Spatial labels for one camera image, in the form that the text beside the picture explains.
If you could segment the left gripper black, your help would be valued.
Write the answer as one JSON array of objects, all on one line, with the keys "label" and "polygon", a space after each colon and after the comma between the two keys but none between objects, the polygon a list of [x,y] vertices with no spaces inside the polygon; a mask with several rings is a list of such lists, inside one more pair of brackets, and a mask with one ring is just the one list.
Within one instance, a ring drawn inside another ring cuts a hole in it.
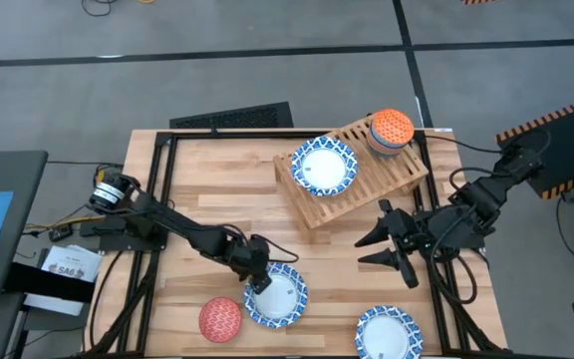
[{"label": "left gripper black", "polygon": [[266,238],[259,234],[252,234],[247,240],[239,239],[233,246],[231,269],[242,279],[252,279],[255,294],[261,294],[272,283],[266,271],[269,252]]}]

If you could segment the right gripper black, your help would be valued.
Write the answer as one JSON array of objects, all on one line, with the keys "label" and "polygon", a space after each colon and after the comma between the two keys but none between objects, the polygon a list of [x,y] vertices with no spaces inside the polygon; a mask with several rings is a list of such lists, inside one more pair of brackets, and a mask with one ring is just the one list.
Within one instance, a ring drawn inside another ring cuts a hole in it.
[{"label": "right gripper black", "polygon": [[409,260],[413,251],[421,251],[430,244],[430,237],[421,231],[414,218],[405,211],[393,209],[388,199],[380,199],[379,207],[384,213],[376,225],[365,236],[359,239],[356,247],[364,247],[390,240],[394,249],[388,248],[373,254],[362,256],[360,263],[378,264],[397,270],[408,288],[416,288],[419,280],[416,271]]}]

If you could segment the blue white patterned paper plate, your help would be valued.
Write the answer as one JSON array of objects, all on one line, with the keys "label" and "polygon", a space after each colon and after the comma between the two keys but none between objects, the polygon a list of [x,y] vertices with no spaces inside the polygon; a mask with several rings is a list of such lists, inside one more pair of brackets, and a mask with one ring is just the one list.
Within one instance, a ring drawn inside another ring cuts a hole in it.
[{"label": "blue white patterned paper plate", "polygon": [[356,152],[328,136],[305,141],[291,156],[291,178],[314,196],[334,196],[346,191],[358,171]]},{"label": "blue white patterned paper plate", "polygon": [[360,359],[421,359],[425,341],[406,311],[376,305],[360,316],[355,345]]},{"label": "blue white patterned paper plate", "polygon": [[270,262],[269,286],[256,294],[250,283],[243,291],[243,304],[251,319],[262,326],[281,328],[296,323],[308,304],[309,290],[304,277],[287,263]]}]

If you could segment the red zigzag patterned bowl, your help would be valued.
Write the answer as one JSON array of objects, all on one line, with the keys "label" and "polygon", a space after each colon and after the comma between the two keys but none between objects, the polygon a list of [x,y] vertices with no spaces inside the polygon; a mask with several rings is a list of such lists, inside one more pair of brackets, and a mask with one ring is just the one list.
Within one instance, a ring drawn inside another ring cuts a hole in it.
[{"label": "red zigzag patterned bowl", "polygon": [[210,342],[224,343],[240,331],[242,314],[228,297],[216,297],[203,305],[198,317],[200,333]]}]

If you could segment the bowl with blue radial stripes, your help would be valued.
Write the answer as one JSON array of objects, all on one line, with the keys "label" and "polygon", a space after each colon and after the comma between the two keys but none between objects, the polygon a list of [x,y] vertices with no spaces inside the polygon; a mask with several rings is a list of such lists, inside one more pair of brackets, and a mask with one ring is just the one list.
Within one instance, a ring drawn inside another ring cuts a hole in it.
[{"label": "bowl with blue radial stripes", "polygon": [[403,149],[407,146],[407,144],[403,144],[400,146],[393,146],[390,147],[387,144],[381,142],[377,137],[375,137],[372,133],[367,134],[367,142],[370,148],[375,152],[383,156],[395,156],[403,151]]}]

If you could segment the orange patterned bowl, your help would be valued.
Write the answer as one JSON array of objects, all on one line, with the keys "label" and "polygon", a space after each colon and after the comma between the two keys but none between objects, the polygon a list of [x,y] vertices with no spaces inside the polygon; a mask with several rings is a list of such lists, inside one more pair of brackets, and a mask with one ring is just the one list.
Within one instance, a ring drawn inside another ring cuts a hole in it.
[{"label": "orange patterned bowl", "polygon": [[371,114],[370,131],[381,145],[401,148],[413,139],[415,125],[405,113],[384,109]]}]

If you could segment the slatted wooden shelf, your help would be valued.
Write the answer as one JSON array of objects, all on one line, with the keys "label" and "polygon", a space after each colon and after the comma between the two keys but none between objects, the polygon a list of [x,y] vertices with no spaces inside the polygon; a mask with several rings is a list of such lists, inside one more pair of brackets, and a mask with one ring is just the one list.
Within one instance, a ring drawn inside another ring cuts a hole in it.
[{"label": "slatted wooden shelf", "polygon": [[369,202],[398,192],[408,193],[428,174],[428,169],[413,151],[410,143],[395,156],[375,153],[367,142],[371,115],[324,135],[308,135],[306,141],[320,136],[338,139],[357,155],[358,176],[344,192],[327,197],[314,196],[295,184],[291,178],[291,156],[299,148],[274,157],[276,180],[287,197],[294,217],[307,229],[315,229]]}]

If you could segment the black perforated vent panel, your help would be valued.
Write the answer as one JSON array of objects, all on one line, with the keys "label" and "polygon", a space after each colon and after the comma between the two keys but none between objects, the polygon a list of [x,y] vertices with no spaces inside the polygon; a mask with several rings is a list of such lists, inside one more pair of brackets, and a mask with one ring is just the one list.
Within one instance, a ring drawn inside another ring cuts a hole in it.
[{"label": "black perforated vent panel", "polygon": [[272,103],[169,120],[171,129],[293,128],[288,102]]}]

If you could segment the white printed paper sheet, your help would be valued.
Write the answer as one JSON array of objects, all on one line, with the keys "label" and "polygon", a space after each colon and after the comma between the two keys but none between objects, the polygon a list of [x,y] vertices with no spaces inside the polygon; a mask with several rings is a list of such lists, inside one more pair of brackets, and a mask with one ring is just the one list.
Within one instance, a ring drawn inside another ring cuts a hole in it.
[{"label": "white printed paper sheet", "polygon": [[59,275],[94,282],[100,270],[102,257],[78,245],[53,246],[41,267]]}]

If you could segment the black power adapter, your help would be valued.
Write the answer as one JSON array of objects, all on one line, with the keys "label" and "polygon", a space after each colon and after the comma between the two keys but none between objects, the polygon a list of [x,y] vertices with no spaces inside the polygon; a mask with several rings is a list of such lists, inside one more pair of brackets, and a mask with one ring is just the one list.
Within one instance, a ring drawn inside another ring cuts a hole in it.
[{"label": "black power adapter", "polygon": [[73,227],[70,224],[63,224],[50,229],[48,236],[52,242],[58,242],[72,236],[73,233]]}]

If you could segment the plain white paper sheet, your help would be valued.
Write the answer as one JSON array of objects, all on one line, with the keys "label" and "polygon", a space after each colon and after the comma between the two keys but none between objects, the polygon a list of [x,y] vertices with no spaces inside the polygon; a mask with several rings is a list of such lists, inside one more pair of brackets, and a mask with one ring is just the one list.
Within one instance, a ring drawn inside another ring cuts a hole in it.
[{"label": "plain white paper sheet", "polygon": [[58,312],[71,316],[78,316],[84,304],[82,302],[65,300],[56,297],[28,294],[24,300],[24,304],[30,307],[44,309],[48,311]]}]

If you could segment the grey side desk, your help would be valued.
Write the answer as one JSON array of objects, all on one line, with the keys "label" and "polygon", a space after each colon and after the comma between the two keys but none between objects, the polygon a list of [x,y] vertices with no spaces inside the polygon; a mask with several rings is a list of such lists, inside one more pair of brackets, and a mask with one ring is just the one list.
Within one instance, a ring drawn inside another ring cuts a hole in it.
[{"label": "grey side desk", "polygon": [[0,231],[0,293],[11,268],[47,157],[45,151],[0,152],[0,191],[14,192]]}]

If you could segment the black aluminium table frame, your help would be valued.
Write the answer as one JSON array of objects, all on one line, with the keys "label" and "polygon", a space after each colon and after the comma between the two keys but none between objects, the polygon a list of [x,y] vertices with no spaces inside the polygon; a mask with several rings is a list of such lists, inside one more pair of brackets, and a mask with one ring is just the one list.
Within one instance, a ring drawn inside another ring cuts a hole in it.
[{"label": "black aluminium table frame", "polygon": [[356,356],[359,317],[378,304],[405,309],[424,337],[424,351],[471,349],[475,343],[463,323],[431,288],[420,255],[411,258],[418,278],[408,288],[394,270],[364,264],[357,241],[376,223],[375,202],[361,207],[337,201],[343,215],[307,229],[291,201],[286,176],[274,161],[292,153],[313,129],[156,131],[132,133],[125,170],[156,196],[201,223],[232,223],[273,241],[272,252],[297,253],[297,270],[308,288],[303,316],[278,329],[242,318],[239,333],[225,343],[205,339],[198,326],[210,299],[243,298],[244,285],[227,267],[201,257],[178,236],[155,254],[152,290],[111,346],[112,352],[140,351],[167,357],[349,357]]}]

